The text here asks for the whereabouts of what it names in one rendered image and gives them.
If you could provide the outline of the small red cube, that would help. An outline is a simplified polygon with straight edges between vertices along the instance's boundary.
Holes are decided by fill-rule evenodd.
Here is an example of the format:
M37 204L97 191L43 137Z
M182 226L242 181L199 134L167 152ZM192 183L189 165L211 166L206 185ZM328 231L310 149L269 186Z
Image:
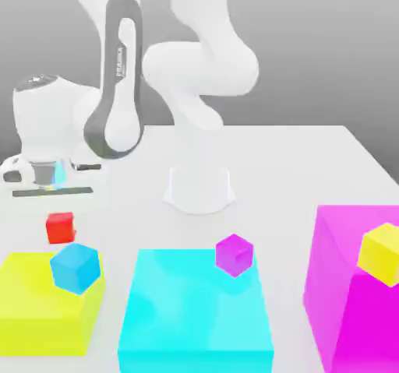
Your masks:
M46 219L46 231L50 244L66 244L73 242L76 236L72 212L50 213Z

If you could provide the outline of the small purple cube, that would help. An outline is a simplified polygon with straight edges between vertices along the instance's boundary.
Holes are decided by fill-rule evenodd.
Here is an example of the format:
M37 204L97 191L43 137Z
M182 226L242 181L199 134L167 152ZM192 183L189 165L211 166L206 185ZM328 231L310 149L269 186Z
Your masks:
M251 242L231 234L215 246L215 264L232 277L238 277L252 266L254 246Z

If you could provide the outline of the small blue cube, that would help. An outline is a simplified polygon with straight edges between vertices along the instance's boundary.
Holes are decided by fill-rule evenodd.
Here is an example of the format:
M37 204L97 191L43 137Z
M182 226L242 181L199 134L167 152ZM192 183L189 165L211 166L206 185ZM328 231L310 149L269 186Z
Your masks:
M98 251L71 243L50 259L54 284L68 292L83 294L101 275Z

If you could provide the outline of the large magenta box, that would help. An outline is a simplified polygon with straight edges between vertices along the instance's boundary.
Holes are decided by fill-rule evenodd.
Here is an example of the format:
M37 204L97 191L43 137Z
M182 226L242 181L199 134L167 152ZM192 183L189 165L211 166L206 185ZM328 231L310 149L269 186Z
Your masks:
M357 266L363 235L399 206L321 205L303 303L325 373L399 373L399 284Z

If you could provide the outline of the small yellow cube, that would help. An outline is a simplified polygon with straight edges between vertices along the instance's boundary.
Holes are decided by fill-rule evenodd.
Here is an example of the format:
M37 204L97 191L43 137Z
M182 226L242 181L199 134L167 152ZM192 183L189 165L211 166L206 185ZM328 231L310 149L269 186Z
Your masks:
M357 266L388 287L399 284L399 227L383 223L366 232Z

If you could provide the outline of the large yellow box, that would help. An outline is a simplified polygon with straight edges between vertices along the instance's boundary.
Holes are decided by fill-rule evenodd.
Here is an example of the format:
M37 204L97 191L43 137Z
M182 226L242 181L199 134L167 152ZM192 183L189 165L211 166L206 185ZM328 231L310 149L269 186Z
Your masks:
M84 356L105 275L78 295L54 284L50 252L12 252L0 266L0 357Z

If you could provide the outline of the large cyan box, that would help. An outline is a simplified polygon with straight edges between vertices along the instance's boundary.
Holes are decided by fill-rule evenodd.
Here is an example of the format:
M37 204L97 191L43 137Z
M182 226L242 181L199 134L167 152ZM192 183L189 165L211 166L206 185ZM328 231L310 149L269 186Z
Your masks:
M234 278L213 249L141 249L118 343L120 373L272 373L258 267Z

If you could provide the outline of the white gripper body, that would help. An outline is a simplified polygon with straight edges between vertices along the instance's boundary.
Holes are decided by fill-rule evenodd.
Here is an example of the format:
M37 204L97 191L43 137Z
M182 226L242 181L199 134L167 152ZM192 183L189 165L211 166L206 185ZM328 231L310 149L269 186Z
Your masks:
M91 200L94 190L89 186L63 188L22 188L11 191L16 206L26 209L70 207Z

